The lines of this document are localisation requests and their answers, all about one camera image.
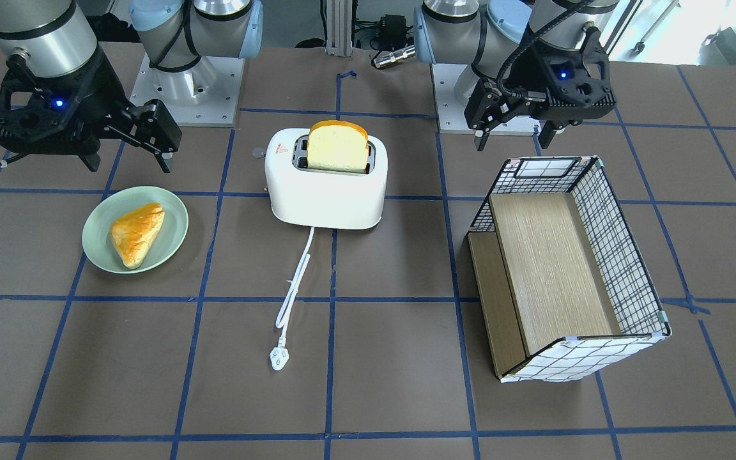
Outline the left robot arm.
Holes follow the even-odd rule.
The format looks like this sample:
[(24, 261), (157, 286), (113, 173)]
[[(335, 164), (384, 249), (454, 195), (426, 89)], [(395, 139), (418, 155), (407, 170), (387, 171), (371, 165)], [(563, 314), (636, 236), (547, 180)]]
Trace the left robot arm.
[(541, 148), (569, 125), (611, 113), (617, 99), (602, 27), (617, 1), (424, 1), (414, 46), (427, 64), (468, 65), (463, 116), (478, 151), (519, 116), (543, 122)]

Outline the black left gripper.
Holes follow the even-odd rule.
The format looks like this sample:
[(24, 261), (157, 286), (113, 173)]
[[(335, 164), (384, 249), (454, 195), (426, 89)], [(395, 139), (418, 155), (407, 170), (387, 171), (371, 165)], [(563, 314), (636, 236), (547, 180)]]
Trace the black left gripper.
[(607, 116), (617, 105), (610, 82), (610, 59), (598, 38), (578, 50), (535, 41), (509, 64), (503, 78), (478, 79), (464, 109), (483, 151), (491, 131), (517, 116), (545, 121), (537, 140), (548, 149), (567, 125)]

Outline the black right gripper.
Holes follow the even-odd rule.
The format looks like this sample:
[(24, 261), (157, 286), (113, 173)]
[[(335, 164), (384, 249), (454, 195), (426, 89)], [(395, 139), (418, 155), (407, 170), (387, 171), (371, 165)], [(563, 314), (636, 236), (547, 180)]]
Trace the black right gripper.
[(39, 77), (26, 50), (15, 49), (0, 87), (0, 146), (19, 155), (73, 155), (100, 167), (100, 140), (119, 139), (153, 154), (172, 172), (181, 128), (162, 100), (132, 105), (103, 49), (79, 69)]

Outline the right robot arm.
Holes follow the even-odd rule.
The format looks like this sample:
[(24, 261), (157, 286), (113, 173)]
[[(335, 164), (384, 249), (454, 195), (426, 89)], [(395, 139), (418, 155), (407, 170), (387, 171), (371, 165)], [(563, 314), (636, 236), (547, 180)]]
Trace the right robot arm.
[[(70, 155), (91, 171), (100, 143), (151, 152), (166, 174), (180, 148), (175, 114), (227, 104), (217, 59), (251, 59), (262, 46), (259, 1), (132, 1), (129, 21), (87, 15), (77, 1), (0, 1), (0, 146), (11, 157)], [(102, 39), (143, 44), (149, 96), (127, 96)]]

